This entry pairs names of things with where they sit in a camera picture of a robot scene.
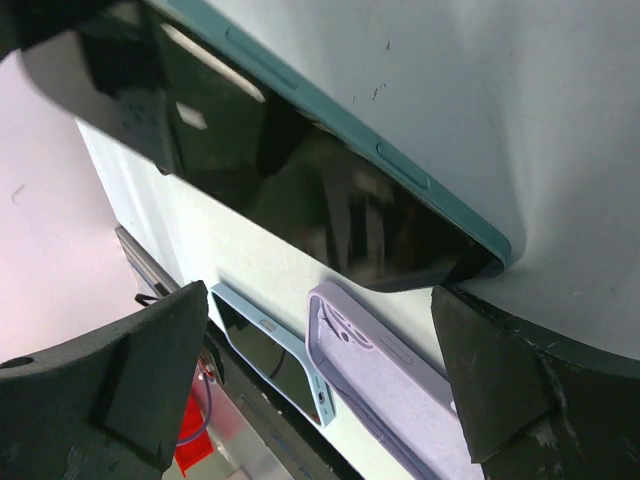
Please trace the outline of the light blue phone case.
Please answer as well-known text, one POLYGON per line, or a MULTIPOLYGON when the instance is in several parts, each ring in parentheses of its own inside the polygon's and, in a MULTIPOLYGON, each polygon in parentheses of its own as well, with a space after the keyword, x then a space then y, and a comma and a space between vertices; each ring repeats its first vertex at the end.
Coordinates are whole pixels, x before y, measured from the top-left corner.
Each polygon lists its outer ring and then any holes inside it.
POLYGON ((335 418, 330 388, 305 343, 226 284, 210 292, 234 351, 308 421, 327 427, 335 418))

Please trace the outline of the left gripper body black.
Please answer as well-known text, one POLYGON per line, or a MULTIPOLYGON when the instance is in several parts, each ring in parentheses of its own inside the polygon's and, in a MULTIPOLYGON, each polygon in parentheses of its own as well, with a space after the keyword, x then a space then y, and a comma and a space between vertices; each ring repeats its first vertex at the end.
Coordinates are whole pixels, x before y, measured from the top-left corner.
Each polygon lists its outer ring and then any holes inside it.
POLYGON ((46 97, 168 175, 180 157, 155 14, 146 1, 4 1, 1 55, 19 54, 46 97))

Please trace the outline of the purple phone case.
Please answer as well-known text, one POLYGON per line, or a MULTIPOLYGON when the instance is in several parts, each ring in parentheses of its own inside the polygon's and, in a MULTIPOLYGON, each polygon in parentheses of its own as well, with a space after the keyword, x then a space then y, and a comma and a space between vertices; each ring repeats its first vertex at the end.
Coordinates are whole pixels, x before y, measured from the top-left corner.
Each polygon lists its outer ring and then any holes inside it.
POLYGON ((307 312, 310 361, 413 478, 483 478, 444 377, 334 283, 309 292, 307 312))

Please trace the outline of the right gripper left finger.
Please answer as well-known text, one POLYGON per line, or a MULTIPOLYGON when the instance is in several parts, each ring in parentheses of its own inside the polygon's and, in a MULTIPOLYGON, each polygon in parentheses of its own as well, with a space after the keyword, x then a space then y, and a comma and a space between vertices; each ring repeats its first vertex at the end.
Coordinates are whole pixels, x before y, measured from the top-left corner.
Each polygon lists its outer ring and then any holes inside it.
POLYGON ((2 363, 2 478, 161 478, 172 463, 207 321, 207 289, 197 281, 2 363))

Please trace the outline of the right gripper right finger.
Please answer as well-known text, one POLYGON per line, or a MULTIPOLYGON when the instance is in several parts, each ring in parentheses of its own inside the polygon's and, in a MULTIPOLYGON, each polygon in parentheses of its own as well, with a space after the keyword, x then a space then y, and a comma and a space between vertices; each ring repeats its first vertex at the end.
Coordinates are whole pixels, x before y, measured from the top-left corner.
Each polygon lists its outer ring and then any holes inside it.
POLYGON ((638 478, 638 361, 458 288, 435 288, 431 311, 471 459, 486 478, 638 478))

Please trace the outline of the green-edged black phone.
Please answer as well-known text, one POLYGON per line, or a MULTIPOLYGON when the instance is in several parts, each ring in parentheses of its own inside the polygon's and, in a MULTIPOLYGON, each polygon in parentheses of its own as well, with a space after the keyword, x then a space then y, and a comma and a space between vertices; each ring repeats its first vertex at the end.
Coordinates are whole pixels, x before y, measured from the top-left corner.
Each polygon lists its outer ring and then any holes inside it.
POLYGON ((161 175, 378 292, 501 274, 506 237, 202 1, 121 1, 77 30, 117 140, 161 175))

